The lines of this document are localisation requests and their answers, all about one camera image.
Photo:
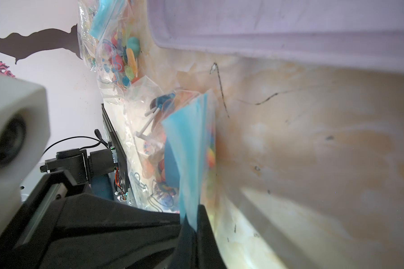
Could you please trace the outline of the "lavender plastic tray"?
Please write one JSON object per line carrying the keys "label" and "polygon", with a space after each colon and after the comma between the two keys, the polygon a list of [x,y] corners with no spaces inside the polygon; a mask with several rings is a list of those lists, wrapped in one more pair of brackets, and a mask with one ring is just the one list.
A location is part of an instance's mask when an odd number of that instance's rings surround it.
{"label": "lavender plastic tray", "polygon": [[157,46],[404,74],[404,1],[148,1]]}

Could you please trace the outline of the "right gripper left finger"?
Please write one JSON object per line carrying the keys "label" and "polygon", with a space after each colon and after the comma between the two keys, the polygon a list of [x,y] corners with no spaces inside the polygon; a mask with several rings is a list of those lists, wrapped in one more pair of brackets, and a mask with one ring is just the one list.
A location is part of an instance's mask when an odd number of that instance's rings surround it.
{"label": "right gripper left finger", "polygon": [[190,226],[187,217],[184,218],[178,237],[178,244],[172,254],[168,268],[196,268],[196,231]]}

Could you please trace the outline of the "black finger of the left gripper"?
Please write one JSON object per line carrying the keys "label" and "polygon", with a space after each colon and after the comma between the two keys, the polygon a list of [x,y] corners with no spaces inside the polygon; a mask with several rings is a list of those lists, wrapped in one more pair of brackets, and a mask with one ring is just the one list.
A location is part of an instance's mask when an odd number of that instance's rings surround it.
{"label": "black finger of the left gripper", "polygon": [[68,171],[54,172],[0,236],[0,269],[161,268],[180,230],[176,214],[100,198]]}

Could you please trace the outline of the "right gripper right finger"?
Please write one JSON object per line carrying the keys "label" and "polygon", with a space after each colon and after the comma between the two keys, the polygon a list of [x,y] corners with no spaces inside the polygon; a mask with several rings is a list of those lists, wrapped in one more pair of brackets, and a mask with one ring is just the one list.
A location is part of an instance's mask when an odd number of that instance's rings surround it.
{"label": "right gripper right finger", "polygon": [[204,205],[198,206],[196,242],[197,265],[199,269],[227,268],[219,252]]}

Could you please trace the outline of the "candy bag blue zip front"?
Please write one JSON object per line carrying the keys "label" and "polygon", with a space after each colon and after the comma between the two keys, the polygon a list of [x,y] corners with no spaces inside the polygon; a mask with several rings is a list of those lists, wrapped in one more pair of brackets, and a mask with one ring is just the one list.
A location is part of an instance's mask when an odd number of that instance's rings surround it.
{"label": "candy bag blue zip front", "polygon": [[216,165],[214,92],[166,94],[137,86],[124,99],[128,173],[137,207],[179,214],[196,228]]}

